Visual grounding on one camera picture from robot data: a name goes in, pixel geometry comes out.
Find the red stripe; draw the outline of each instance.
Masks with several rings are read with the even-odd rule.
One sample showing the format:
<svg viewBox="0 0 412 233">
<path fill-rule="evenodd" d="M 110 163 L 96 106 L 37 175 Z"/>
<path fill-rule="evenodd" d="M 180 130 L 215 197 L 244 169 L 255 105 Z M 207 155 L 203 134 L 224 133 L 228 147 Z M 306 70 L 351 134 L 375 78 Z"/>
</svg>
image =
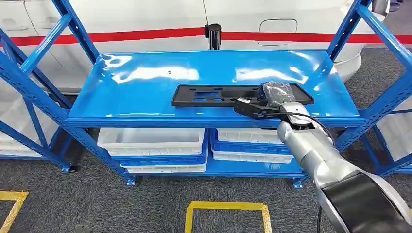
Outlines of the red stripe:
<svg viewBox="0 0 412 233">
<path fill-rule="evenodd" d="M 204 28 L 176 28 L 161 30 L 145 30 L 115 33 L 91 33 L 89 34 L 93 42 L 144 40 L 157 38 L 172 38 L 186 36 L 204 35 Z M 222 32 L 222 40 L 255 40 L 255 41 L 293 41 L 293 42 L 330 42 L 334 34 L 314 34 L 314 33 L 258 33 L 258 32 Z M 412 44 L 412 35 L 396 35 L 403 44 Z M 17 45 L 38 45 L 43 36 L 25 36 L 11 38 Z M 349 43 L 382 43 L 375 34 L 351 35 Z M 75 44 L 76 38 L 73 35 L 61 35 L 55 44 Z"/>
<path fill-rule="evenodd" d="M 330 42 L 335 34 L 314 33 L 252 33 L 222 32 L 222 40 L 256 40 L 256 41 L 293 41 L 293 42 Z M 412 44 L 412 35 L 396 35 L 402 44 Z M 383 43 L 375 34 L 353 34 L 349 43 Z"/>
</svg>

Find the black cable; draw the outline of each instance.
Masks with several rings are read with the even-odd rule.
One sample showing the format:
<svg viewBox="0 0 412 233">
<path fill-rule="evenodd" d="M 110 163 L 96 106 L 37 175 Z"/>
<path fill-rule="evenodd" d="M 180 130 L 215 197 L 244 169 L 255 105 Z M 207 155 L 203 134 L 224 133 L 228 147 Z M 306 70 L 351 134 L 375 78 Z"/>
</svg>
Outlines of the black cable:
<svg viewBox="0 0 412 233">
<path fill-rule="evenodd" d="M 322 208 L 319 206 L 316 233 L 321 232 L 321 217 L 322 217 Z"/>
<path fill-rule="evenodd" d="M 322 127 L 322 129 L 327 133 L 327 135 L 330 137 L 330 139 L 332 139 L 333 146 L 335 146 L 335 140 L 333 139 L 332 134 L 330 133 L 330 131 L 320 121 L 316 120 L 315 118 L 313 118 L 309 115 L 306 115 L 306 114 L 303 114 L 303 113 L 292 113 L 292 112 L 266 113 L 265 115 L 267 115 L 267 116 L 298 115 L 298 116 L 302 116 L 302 117 L 307 117 L 307 118 L 313 120 L 314 122 L 318 123 Z"/>
</svg>

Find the robotic arm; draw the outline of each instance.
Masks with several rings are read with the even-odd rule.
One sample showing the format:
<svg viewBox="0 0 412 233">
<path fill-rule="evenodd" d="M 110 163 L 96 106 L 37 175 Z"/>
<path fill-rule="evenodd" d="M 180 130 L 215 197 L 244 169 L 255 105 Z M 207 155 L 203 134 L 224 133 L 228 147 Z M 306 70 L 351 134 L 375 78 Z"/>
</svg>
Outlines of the robotic arm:
<svg viewBox="0 0 412 233">
<path fill-rule="evenodd" d="M 314 180 L 319 204 L 339 233 L 412 233 L 409 208 L 383 178 L 339 155 L 306 108 L 285 102 L 278 108 L 235 101 L 235 111 L 253 119 L 281 118 L 277 128 L 302 169 Z"/>
</svg>

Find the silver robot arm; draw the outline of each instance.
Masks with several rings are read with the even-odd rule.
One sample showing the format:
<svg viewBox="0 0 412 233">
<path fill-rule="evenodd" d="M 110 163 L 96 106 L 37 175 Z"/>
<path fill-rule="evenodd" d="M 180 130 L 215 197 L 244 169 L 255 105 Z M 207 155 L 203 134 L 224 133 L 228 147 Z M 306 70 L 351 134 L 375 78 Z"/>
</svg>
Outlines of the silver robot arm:
<svg viewBox="0 0 412 233">
<path fill-rule="evenodd" d="M 309 115 L 306 108 L 296 102 L 282 104 L 280 110 Z M 412 232 L 409 208 L 398 192 L 383 178 L 341 157 L 322 129 L 296 130 L 310 123 L 313 122 L 303 116 L 287 115 L 277 133 L 314 180 L 319 204 L 335 230 L 343 233 Z"/>
</svg>

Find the yellow floor marking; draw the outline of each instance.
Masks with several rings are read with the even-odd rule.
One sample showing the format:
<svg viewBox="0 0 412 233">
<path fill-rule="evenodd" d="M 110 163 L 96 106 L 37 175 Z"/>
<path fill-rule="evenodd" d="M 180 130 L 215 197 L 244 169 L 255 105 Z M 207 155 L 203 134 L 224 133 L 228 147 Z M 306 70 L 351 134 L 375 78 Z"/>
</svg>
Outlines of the yellow floor marking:
<svg viewBox="0 0 412 233">
<path fill-rule="evenodd" d="M 12 209 L 10 210 L 9 215 L 3 223 L 3 226 L 0 228 L 0 233 L 7 233 L 10 227 L 13 224 L 14 219 L 17 216 L 18 211 L 23 205 L 24 200 L 26 200 L 29 192 L 6 192 L 0 191 L 0 200 L 12 200 L 15 201 Z"/>
<path fill-rule="evenodd" d="M 264 233 L 272 233 L 268 206 L 255 202 L 192 201 L 186 208 L 185 233 L 192 232 L 194 209 L 261 210 Z"/>
</svg>

